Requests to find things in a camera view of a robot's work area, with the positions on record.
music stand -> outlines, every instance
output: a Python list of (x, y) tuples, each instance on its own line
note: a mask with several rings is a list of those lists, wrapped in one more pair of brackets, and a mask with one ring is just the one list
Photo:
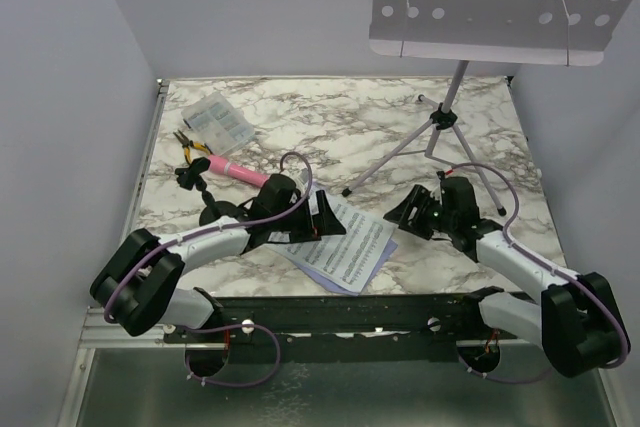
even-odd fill
[[(424, 96), (437, 110), (389, 154), (348, 188), (351, 192), (430, 127), (434, 127), (425, 157), (433, 156), (442, 131), (451, 129), (469, 160), (477, 159), (456, 124), (451, 106), (469, 61), (567, 66), (597, 65), (613, 30), (632, 0), (373, 0), (369, 30), (374, 52), (396, 57), (459, 60), (444, 102)], [(506, 211), (480, 168), (480, 179), (500, 215)]]

pink tube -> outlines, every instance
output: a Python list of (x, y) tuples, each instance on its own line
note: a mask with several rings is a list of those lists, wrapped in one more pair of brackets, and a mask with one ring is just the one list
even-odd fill
[(214, 174), (227, 175), (234, 179), (255, 185), (256, 187), (262, 187), (269, 178), (266, 174), (259, 174), (253, 170), (245, 169), (244, 167), (240, 167), (239, 165), (229, 162), (224, 157), (220, 157), (218, 155), (210, 155), (209, 161), (211, 162), (211, 165), (209, 166), (210, 172), (213, 172)]

marble table top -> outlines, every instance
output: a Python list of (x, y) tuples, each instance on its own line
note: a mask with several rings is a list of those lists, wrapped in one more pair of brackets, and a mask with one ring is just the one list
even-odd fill
[[(173, 171), (184, 165), (173, 136), (184, 129), (181, 109), (220, 92), (241, 109), (256, 129), (256, 140), (229, 156), (239, 165), (277, 172), (281, 155), (296, 150), (308, 157), (314, 178), (333, 194), (424, 123), (431, 107), (418, 94), (441, 101), (447, 78), (246, 78), (173, 81), (165, 104), (143, 191), (138, 226), (172, 233), (197, 226), (204, 205), (198, 192), (178, 187)], [(562, 251), (538, 175), (503, 78), (467, 78), (454, 104), (459, 126), (478, 159), (500, 169), (514, 182), (521, 199), (512, 232), (525, 245), (564, 265)], [(426, 147), (423, 135), (410, 150)], [(434, 155), (466, 160), (453, 132), (440, 136)], [(296, 174), (295, 162), (288, 163)], [(349, 201), (382, 216), (420, 183), (432, 190), (443, 166), (423, 155), (397, 157), (357, 189)], [(481, 213), (500, 219), (477, 175), (469, 174)], [(217, 200), (244, 201), (257, 192), (237, 180), (205, 174)], [(495, 177), (493, 185), (507, 211), (513, 201)], [(517, 290), (507, 279), (474, 264), (448, 242), (429, 242), (396, 230), (398, 248), (363, 294), (468, 292), (488, 285)], [(202, 287), (215, 296), (327, 295), (287, 259), (266, 247), (242, 257), (221, 259), (183, 277), (182, 288)]]

pliers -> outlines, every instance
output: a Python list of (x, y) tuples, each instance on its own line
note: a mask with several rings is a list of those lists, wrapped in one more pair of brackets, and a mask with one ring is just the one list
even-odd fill
[(207, 147), (205, 144), (201, 144), (200, 142), (194, 142), (193, 140), (190, 140), (189, 137), (184, 135), (181, 130), (174, 132), (173, 135), (175, 135), (176, 139), (178, 139), (182, 144), (184, 158), (189, 165), (191, 165), (191, 149), (199, 150), (200, 152), (204, 152), (207, 155), (213, 154), (209, 147)]

wall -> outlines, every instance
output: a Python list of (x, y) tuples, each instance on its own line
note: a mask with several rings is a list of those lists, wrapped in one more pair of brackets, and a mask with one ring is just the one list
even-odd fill
[(598, 67), (523, 66), (514, 102), (569, 265), (612, 284), (632, 344), (620, 376), (636, 422), (640, 404), (640, 0)]
[(51, 426), (157, 84), (114, 0), (0, 5), (0, 423)]
[[(163, 78), (233, 75), (443, 75), (455, 62), (369, 49), (371, 0), (117, 0)], [(515, 67), (471, 64), (476, 74)]]

